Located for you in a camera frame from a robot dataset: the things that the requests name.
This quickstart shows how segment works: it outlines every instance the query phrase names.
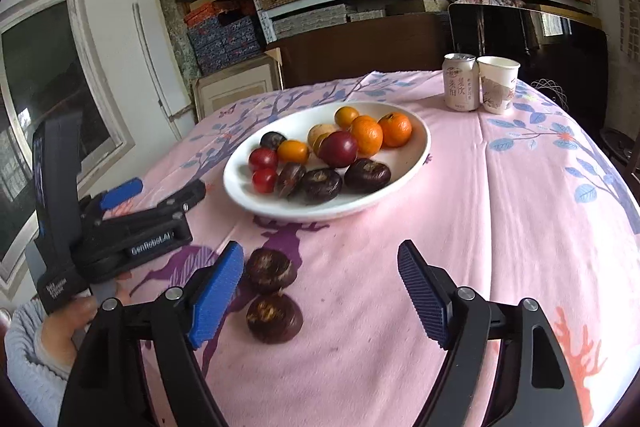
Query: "oval plate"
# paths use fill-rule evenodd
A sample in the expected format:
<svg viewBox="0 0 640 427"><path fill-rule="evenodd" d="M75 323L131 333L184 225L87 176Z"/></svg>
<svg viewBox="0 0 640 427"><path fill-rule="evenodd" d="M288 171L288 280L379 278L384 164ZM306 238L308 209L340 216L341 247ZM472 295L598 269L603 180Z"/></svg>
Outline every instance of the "oval plate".
<svg viewBox="0 0 640 427"><path fill-rule="evenodd" d="M326 203L307 205L297 201L278 199L273 194L258 194L251 183L252 172L248 166L251 152L260 147L260 138L268 131L277 131L288 139L306 143L309 130L319 123L334 123L335 112L345 105L356 108L360 114L368 114L379 120L387 113L400 112L411 120L413 132L409 142L398 149L382 149L372 159L385 163L391 169L391 182L372 194L343 193ZM258 216L283 221L309 223L327 221L364 210L382 198L396 192L424 164L431 148L431 133L422 119L397 105L382 102L336 102L305 109L262 127L244 140L226 163L223 183L226 193L239 206ZM314 154L306 164L308 170L326 167Z"/></svg>

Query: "white paper cup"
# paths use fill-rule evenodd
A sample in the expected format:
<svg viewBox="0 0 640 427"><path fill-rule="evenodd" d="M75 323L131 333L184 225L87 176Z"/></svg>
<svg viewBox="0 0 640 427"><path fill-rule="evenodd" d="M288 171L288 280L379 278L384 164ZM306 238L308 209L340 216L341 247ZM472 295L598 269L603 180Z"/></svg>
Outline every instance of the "white paper cup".
<svg viewBox="0 0 640 427"><path fill-rule="evenodd" d="M494 114L510 112L520 64L503 57L479 57L477 62L482 85L482 105Z"/></svg>

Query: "screw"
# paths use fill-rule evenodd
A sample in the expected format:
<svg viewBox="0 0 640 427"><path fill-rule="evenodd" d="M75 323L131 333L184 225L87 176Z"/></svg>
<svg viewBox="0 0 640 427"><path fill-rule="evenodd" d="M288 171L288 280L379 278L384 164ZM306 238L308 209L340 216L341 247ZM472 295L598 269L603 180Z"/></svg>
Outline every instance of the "screw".
<svg viewBox="0 0 640 427"><path fill-rule="evenodd" d="M524 299L522 305L530 312L534 312L538 309L538 303L534 299Z"/></svg>
<svg viewBox="0 0 640 427"><path fill-rule="evenodd" d="M460 288L458 288L458 297L464 301L472 301L476 298L476 292L469 288L469 286L460 286Z"/></svg>
<svg viewBox="0 0 640 427"><path fill-rule="evenodd" d="M114 298L107 299L105 302L102 303L102 309L105 310L106 312L113 311L117 307L118 307L118 300Z"/></svg>
<svg viewBox="0 0 640 427"><path fill-rule="evenodd" d="M164 296L170 301L177 301L180 297L182 297L182 288L180 288L180 286L169 288L166 292L164 292Z"/></svg>

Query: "grey sweater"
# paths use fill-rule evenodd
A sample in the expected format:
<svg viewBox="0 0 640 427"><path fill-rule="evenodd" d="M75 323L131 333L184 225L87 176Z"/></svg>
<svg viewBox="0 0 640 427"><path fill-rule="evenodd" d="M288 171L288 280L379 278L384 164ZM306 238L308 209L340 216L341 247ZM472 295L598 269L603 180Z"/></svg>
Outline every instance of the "grey sweater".
<svg viewBox="0 0 640 427"><path fill-rule="evenodd" d="M69 367L58 365L42 347L47 316L39 299L19 307L4 338L7 375L22 400L44 427L56 427Z"/></svg>

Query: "red cherry tomato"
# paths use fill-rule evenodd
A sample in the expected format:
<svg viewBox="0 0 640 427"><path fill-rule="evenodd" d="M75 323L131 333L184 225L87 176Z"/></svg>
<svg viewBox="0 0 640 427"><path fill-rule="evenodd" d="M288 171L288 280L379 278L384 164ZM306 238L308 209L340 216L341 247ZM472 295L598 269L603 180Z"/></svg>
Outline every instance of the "red cherry tomato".
<svg viewBox="0 0 640 427"><path fill-rule="evenodd" d="M275 169L278 166L278 154L267 147L260 147L249 155L249 167L253 172L260 169Z"/></svg>
<svg viewBox="0 0 640 427"><path fill-rule="evenodd" d="M251 181L254 184L256 192L260 192L260 194L271 194L277 179L278 173L275 169L260 169L254 172Z"/></svg>

